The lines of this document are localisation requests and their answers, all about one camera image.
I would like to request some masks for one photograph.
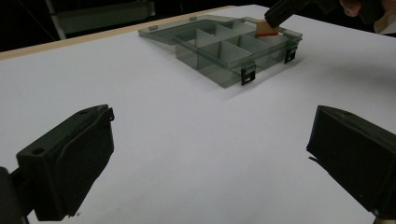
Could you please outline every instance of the white table surface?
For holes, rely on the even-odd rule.
[[[296,59],[246,87],[223,89],[137,32],[0,61],[0,164],[13,171],[42,134],[109,104],[115,152],[62,223],[371,224],[305,147],[318,105],[396,133],[396,39],[298,16],[282,26],[303,34]]]

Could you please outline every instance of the orange object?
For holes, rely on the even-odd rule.
[[[266,20],[258,20],[256,23],[256,36],[278,35],[279,26],[272,28]]]

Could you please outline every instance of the clear plastic organizer box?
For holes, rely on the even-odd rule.
[[[279,35],[256,37],[253,18],[205,15],[139,30],[139,35],[175,45],[176,56],[221,87],[248,84],[256,73],[294,59],[302,34],[280,28]]]

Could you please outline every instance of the black latch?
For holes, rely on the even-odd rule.
[[[297,47],[286,50],[285,63],[290,62],[296,57]]]
[[[245,66],[243,66],[241,69],[242,86],[252,82],[254,79],[256,79],[256,64],[245,64]]]

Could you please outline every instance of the wooden table edge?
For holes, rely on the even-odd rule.
[[[58,48],[62,48],[62,47],[72,46],[75,44],[80,44],[80,43],[84,43],[84,42],[88,42],[88,41],[92,41],[92,40],[96,40],[96,39],[106,38],[106,37],[113,36],[113,35],[122,35],[122,34],[126,34],[129,32],[137,31],[140,29],[145,29],[145,28],[148,28],[153,25],[161,25],[164,23],[172,22],[172,21],[186,20],[189,17],[194,17],[194,16],[206,14],[209,12],[225,9],[225,8],[230,8],[230,7],[233,7],[233,6],[216,7],[216,8],[211,8],[211,9],[204,10],[204,11],[193,12],[190,14],[180,15],[180,16],[167,18],[167,19],[163,19],[163,20],[158,20],[158,21],[149,21],[149,22],[145,22],[145,23],[141,23],[141,24],[137,24],[137,25],[126,26],[126,27],[122,27],[119,29],[104,31],[104,32],[95,33],[95,34],[91,34],[91,35],[82,35],[82,36],[78,36],[78,37],[74,37],[74,38],[70,38],[70,39],[49,42],[46,44],[35,45],[32,47],[27,47],[27,48],[23,48],[23,49],[14,49],[14,50],[9,50],[9,51],[4,51],[4,52],[0,52],[0,60],[11,59],[11,58],[20,57],[23,55],[28,55],[28,54],[33,54],[33,53],[38,53],[38,52],[50,50],[50,49],[58,49]]]

